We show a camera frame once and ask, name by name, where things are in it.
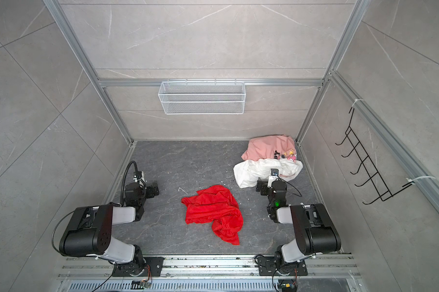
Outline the red cloth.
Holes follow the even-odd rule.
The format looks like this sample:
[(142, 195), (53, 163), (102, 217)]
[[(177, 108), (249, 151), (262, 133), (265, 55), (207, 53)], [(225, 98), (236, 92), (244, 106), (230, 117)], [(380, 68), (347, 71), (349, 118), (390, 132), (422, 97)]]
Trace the red cloth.
[(211, 223), (217, 237), (232, 245), (240, 245), (238, 233), (244, 220), (239, 204), (228, 188), (214, 185), (199, 190), (195, 196), (182, 198), (181, 203), (187, 208), (185, 222), (188, 225)]

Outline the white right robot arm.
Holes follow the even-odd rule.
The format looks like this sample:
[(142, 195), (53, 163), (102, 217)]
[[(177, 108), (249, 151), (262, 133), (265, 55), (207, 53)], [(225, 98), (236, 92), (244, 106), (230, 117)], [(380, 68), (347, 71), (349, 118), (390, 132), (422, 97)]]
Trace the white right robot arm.
[(288, 205), (286, 202), (288, 182), (280, 178), (274, 181), (258, 180), (256, 191), (268, 198), (268, 217), (275, 223), (292, 225), (294, 239), (279, 246), (273, 264), (261, 264), (266, 272), (300, 275), (305, 260), (317, 254), (328, 254), (341, 249), (341, 238), (321, 203)]

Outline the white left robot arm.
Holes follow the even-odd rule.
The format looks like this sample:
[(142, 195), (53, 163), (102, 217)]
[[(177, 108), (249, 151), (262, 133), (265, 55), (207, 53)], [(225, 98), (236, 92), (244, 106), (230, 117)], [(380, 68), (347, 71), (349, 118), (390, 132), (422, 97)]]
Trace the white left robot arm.
[(86, 206), (70, 213), (58, 252), (66, 257), (95, 257), (114, 265), (115, 277), (159, 275), (162, 257), (145, 259), (138, 245), (124, 243), (112, 236), (115, 225), (140, 221), (146, 199), (159, 195), (157, 182), (144, 186), (132, 182), (125, 186), (126, 205), (109, 203)]

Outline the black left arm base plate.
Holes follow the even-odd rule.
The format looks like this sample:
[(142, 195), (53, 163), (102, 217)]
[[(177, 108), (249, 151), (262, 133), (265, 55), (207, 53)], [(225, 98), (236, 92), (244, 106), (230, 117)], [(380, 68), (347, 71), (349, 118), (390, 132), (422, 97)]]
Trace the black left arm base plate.
[(164, 257), (145, 257), (143, 264), (131, 262), (118, 265), (112, 277), (160, 277), (163, 269)]

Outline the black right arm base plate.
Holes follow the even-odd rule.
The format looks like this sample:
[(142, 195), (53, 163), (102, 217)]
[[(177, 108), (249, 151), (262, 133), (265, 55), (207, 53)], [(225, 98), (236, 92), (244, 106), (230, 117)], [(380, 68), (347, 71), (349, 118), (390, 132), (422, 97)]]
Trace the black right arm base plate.
[(271, 256), (258, 254), (254, 257), (260, 276), (307, 276), (305, 262), (285, 263), (279, 262)]

